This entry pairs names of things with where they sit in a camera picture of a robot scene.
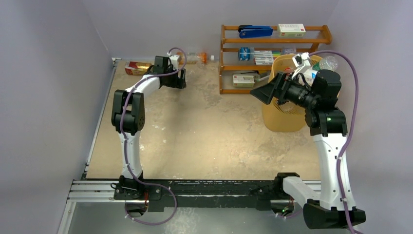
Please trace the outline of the yellow plastic bin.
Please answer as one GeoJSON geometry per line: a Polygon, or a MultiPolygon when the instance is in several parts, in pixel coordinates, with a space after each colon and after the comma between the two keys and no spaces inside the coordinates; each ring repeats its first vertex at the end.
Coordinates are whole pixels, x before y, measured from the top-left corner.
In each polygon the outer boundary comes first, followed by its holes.
{"type": "Polygon", "coordinates": [[[274,97],[270,104],[263,104],[262,107],[263,121],[269,130],[295,132],[307,125],[312,136],[345,134],[347,132],[344,113],[336,107],[341,90],[341,79],[338,73],[330,70],[319,70],[312,86],[309,86],[303,73],[292,78],[294,70],[272,70],[272,78],[278,72],[287,73],[290,79],[319,95],[319,102],[314,108],[302,108],[291,102],[278,105],[277,99],[274,97]]]}

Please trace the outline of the white label bottle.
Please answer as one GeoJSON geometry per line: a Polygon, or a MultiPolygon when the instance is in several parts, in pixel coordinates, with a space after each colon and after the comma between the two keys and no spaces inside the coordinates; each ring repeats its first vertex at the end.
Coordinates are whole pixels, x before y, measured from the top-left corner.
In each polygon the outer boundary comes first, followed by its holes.
{"type": "Polygon", "coordinates": [[[318,73],[318,71],[312,70],[312,69],[307,69],[307,70],[303,73],[304,79],[305,79],[305,81],[307,82],[307,84],[308,84],[309,86],[312,86],[313,81],[314,81],[317,73],[318,73]]]}

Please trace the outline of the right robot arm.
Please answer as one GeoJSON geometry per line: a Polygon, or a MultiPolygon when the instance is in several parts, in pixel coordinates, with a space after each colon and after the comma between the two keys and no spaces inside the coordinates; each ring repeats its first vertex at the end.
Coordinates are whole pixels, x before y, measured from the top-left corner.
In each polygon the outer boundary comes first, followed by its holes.
{"type": "Polygon", "coordinates": [[[340,75],[320,70],[311,85],[299,83],[294,74],[279,72],[251,95],[264,104],[291,102],[305,110],[305,122],[319,156],[320,192],[315,192],[295,173],[279,173],[274,194],[288,195],[301,207],[309,229],[347,229],[366,221],[358,209],[349,183],[346,146],[350,141],[345,114],[337,106],[340,75]]]}

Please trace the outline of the green label bottle green cap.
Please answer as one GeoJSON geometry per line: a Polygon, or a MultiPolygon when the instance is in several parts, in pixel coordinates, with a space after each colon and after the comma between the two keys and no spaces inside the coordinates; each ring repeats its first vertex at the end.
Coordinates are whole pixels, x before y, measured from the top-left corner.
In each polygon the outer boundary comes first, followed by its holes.
{"type": "Polygon", "coordinates": [[[330,70],[335,71],[338,68],[338,61],[334,56],[326,56],[322,58],[318,63],[313,65],[312,69],[315,71],[319,70],[330,70]]]}

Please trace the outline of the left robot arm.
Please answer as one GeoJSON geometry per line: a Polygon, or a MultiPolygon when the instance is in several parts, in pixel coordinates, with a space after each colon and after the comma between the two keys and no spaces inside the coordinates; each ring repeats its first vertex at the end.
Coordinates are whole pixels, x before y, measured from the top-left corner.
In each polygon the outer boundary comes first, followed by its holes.
{"type": "Polygon", "coordinates": [[[116,90],[113,96],[111,122],[118,132],[123,157],[119,182],[115,184],[115,199],[144,199],[149,188],[143,182],[139,139],[145,125],[145,98],[163,86],[186,87],[185,69],[179,67],[181,57],[156,56],[154,64],[130,88],[116,90]]]}

